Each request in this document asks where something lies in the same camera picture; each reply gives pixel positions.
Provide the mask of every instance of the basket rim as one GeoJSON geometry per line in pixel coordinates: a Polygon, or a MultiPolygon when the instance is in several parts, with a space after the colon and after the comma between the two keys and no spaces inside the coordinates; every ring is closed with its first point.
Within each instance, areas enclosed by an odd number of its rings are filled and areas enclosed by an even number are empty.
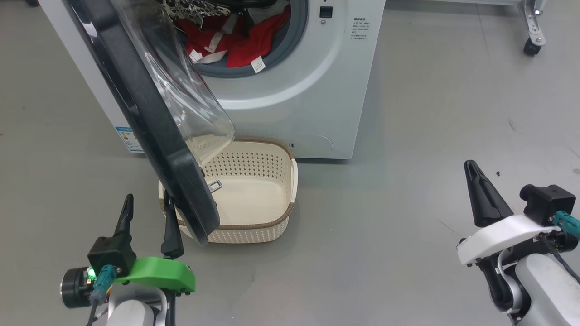
{"type": "MultiPolygon", "coordinates": [[[[233,141],[234,142],[272,144],[272,145],[275,145],[275,146],[282,148],[286,152],[286,154],[288,154],[288,157],[290,158],[291,161],[296,160],[294,157],[294,153],[292,153],[290,148],[288,148],[288,146],[286,146],[282,142],[279,142],[278,140],[262,138],[262,137],[254,137],[254,136],[239,136],[239,137],[235,137],[233,141]]],[[[159,201],[160,201],[159,203],[161,204],[161,211],[163,211],[163,213],[165,213],[164,200],[162,198],[160,198],[159,201]]],[[[220,224],[220,226],[216,230],[267,229],[269,227],[273,227],[273,226],[276,226],[276,225],[282,223],[285,219],[287,219],[290,216],[290,213],[292,213],[293,209],[294,209],[294,202],[290,202],[290,204],[288,204],[288,207],[286,208],[286,211],[282,214],[282,216],[280,216],[279,218],[277,218],[276,220],[274,220],[272,222],[259,223],[259,224],[220,224]]],[[[180,219],[177,219],[177,223],[179,226],[186,226],[185,222],[180,220],[180,219]]]]}
{"type": "MultiPolygon", "coordinates": [[[[294,203],[293,202],[288,204],[288,208],[286,209],[284,214],[282,214],[282,216],[280,216],[278,219],[276,219],[272,222],[260,223],[260,224],[221,224],[216,230],[233,231],[233,230],[267,229],[269,227],[274,227],[274,226],[284,222],[284,220],[290,216],[290,214],[292,213],[292,210],[294,210],[294,203]]],[[[180,219],[177,219],[177,223],[179,226],[186,226],[185,222],[180,220],[180,219]]]]}
{"type": "Polygon", "coordinates": [[[269,139],[269,138],[262,138],[262,137],[254,137],[254,136],[240,136],[235,137],[234,142],[247,142],[247,143],[264,143],[264,144],[272,144],[282,148],[286,154],[290,157],[290,160],[295,160],[294,153],[284,144],[283,142],[279,142],[278,140],[269,139]]]}

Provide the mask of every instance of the door glass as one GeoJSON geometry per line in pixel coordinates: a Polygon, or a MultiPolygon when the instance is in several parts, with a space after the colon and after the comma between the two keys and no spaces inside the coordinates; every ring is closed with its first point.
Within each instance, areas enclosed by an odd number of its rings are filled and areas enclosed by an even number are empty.
{"type": "Polygon", "coordinates": [[[163,6],[156,0],[111,2],[183,140],[203,166],[231,143],[234,125],[177,40],[163,6]]]}

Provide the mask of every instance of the patterned fabric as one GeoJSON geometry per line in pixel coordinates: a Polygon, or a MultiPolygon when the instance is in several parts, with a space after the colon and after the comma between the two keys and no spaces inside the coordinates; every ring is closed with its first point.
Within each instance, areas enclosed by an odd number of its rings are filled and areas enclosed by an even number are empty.
{"type": "Polygon", "coordinates": [[[204,17],[209,16],[229,16],[231,11],[228,8],[214,5],[207,1],[200,0],[157,0],[163,3],[165,10],[171,20],[189,19],[198,26],[204,22],[204,17]]]}

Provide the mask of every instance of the blue connector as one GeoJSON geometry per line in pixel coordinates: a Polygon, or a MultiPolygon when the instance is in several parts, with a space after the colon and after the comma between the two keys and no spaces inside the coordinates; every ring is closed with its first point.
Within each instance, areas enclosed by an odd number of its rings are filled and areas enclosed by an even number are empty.
{"type": "Polygon", "coordinates": [[[571,216],[564,211],[557,211],[554,214],[554,221],[552,221],[555,226],[566,231],[576,238],[580,238],[580,221],[571,216]]]}
{"type": "Polygon", "coordinates": [[[117,269],[113,265],[105,265],[101,269],[95,284],[93,285],[93,292],[90,293],[89,301],[96,302],[97,305],[102,305],[107,298],[107,291],[117,278],[117,269]]]}

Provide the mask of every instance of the gray floor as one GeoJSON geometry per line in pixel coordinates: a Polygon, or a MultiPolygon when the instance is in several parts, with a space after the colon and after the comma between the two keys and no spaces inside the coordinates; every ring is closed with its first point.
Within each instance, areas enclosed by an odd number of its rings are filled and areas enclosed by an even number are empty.
{"type": "MultiPolygon", "coordinates": [[[[527,183],[580,195],[578,12],[551,1],[548,45],[529,58],[514,8],[389,3],[354,158],[300,164],[275,242],[186,241],[198,291],[178,324],[508,325],[456,257],[476,231],[462,164],[477,160],[515,211],[527,183]]],[[[84,325],[88,310],[59,299],[64,271],[87,264],[127,193],[133,248],[158,255],[157,180],[41,9],[0,2],[0,45],[0,324],[84,325]]],[[[578,251],[565,258],[580,270],[578,251]]]]}

